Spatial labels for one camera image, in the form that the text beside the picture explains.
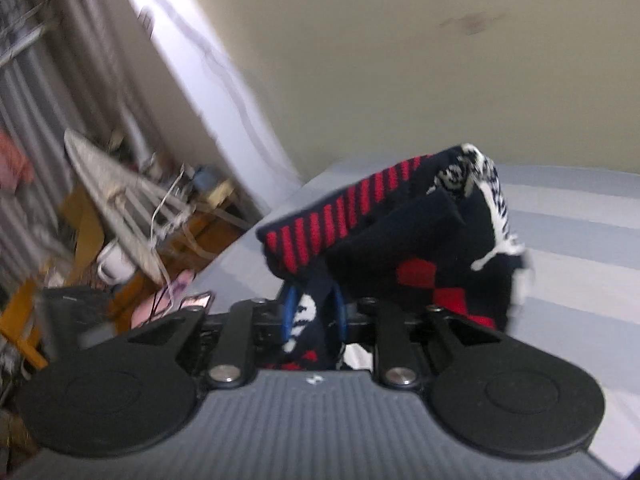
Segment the navy reindeer pattern sweater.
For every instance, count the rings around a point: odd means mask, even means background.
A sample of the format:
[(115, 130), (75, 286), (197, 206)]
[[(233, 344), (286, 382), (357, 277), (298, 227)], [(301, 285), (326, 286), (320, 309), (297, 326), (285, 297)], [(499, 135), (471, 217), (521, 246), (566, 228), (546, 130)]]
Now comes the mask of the navy reindeer pattern sweater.
[(440, 304), (506, 329), (526, 250), (511, 231), (494, 162), (472, 144), (403, 160), (257, 230), (294, 292), (291, 333), (259, 357), (270, 370), (329, 370), (342, 355), (334, 295)]

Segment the pink paper sheet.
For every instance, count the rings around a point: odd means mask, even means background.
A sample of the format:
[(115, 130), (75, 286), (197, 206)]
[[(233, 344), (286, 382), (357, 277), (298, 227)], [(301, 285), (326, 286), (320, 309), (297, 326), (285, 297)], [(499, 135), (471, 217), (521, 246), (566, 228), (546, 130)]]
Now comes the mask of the pink paper sheet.
[(131, 315), (130, 327), (137, 328), (168, 313), (172, 307), (172, 300), (179, 297), (194, 278), (194, 271), (184, 270), (169, 285), (165, 285), (142, 301)]

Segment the smartphone in brown case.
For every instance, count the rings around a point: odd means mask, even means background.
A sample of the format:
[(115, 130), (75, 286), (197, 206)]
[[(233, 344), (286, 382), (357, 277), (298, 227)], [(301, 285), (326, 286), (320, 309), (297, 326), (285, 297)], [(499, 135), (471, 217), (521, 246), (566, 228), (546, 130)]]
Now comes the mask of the smartphone in brown case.
[(184, 297), (180, 304), (181, 310), (207, 310), (209, 305), (215, 299), (212, 292), (203, 292), (202, 294)]

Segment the white mug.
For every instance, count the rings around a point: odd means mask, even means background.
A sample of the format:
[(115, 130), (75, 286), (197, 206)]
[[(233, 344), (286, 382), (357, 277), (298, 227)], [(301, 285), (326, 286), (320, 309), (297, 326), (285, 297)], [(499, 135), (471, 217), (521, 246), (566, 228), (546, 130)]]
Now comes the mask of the white mug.
[(136, 267), (122, 250), (118, 240), (107, 243), (96, 259), (96, 273), (107, 285), (124, 284), (132, 278), (134, 272)]

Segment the wooden side table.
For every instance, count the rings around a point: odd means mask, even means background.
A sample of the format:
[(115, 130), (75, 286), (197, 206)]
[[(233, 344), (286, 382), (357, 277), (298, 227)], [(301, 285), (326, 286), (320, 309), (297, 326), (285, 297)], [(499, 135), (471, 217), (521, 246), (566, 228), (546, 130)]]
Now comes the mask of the wooden side table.
[[(185, 270), (204, 270), (224, 249), (239, 239), (250, 225), (230, 214), (229, 208), (239, 205), (235, 187), (224, 181), (208, 195), (195, 201), (194, 215), (167, 240), (160, 244), (158, 254), (171, 278)], [(75, 255), (68, 282), (82, 285), (89, 269), (96, 265), (99, 243), (105, 235), (100, 215), (86, 191), (78, 186), (58, 207), (55, 220), (74, 234)], [(36, 326), (32, 300), (44, 274), (54, 268), (53, 258), (46, 258), (36, 274), (29, 275), (9, 300), (6, 313), (1, 315), (1, 355), (12, 356), (15, 362), (27, 361), (37, 370), (49, 363), (39, 349), (43, 343), (42, 330)], [(141, 305), (147, 296), (160, 289), (144, 273), (137, 271), (108, 304), (108, 318), (117, 333), (125, 333), (139, 324)]]

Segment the grey ironing board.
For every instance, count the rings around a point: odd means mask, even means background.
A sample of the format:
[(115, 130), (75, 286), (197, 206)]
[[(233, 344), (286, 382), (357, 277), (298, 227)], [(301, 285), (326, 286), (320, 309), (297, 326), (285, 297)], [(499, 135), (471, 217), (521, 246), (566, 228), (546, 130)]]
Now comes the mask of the grey ironing board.
[(167, 271), (157, 248), (193, 216), (195, 208), (171, 190), (122, 166), (73, 129), (64, 133), (68, 159), (120, 247), (153, 282)]

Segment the blue striped bed sheet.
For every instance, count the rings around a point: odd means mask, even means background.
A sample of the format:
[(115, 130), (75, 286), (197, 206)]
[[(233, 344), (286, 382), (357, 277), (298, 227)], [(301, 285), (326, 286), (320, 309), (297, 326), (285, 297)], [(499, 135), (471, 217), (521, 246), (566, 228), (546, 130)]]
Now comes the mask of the blue striped bed sheet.
[(484, 457), (364, 373), (267, 374), (196, 421), (191, 479), (618, 479), (639, 461), (639, 179), (500, 172), (534, 284), (514, 334), (585, 367), (606, 399), (589, 452), (550, 465)]

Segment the grey curtain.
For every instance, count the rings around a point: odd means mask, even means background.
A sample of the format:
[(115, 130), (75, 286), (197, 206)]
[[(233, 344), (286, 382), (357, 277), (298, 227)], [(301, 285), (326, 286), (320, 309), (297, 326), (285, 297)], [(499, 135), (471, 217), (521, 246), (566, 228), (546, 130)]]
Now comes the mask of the grey curtain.
[(105, 144), (121, 133), (151, 167), (160, 132), (116, 42), (105, 0), (1, 0), (1, 285), (14, 289), (49, 259), (72, 256), (58, 206), (75, 186), (64, 133)]

